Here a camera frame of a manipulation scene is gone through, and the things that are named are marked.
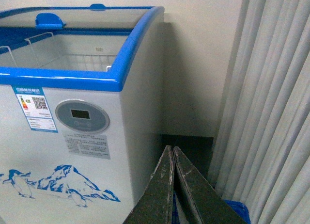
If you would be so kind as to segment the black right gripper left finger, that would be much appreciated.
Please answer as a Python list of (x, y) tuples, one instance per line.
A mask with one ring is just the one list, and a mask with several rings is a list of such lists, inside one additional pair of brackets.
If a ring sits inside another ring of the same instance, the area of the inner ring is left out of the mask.
[(125, 224), (170, 224), (173, 210), (174, 156), (166, 146), (144, 194), (125, 219)]

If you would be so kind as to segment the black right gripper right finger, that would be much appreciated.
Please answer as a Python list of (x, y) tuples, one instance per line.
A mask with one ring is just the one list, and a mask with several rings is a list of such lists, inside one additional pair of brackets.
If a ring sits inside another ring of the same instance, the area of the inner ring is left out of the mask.
[(244, 224), (179, 147), (173, 148), (177, 198), (190, 224)]

